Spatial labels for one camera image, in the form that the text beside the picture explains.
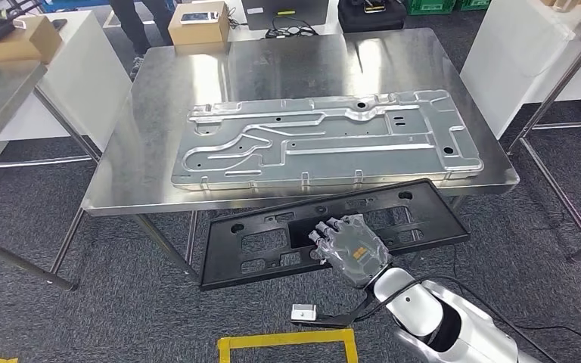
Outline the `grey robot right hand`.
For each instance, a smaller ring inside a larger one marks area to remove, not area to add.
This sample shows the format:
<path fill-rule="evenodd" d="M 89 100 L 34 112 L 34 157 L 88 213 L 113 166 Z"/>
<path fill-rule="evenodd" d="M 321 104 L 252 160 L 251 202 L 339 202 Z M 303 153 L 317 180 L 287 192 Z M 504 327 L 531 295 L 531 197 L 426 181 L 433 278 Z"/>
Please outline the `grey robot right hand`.
<path fill-rule="evenodd" d="M 367 287 L 389 265 L 389 250 L 361 214 L 319 222 L 308 238 L 318 256 L 357 289 Z"/>

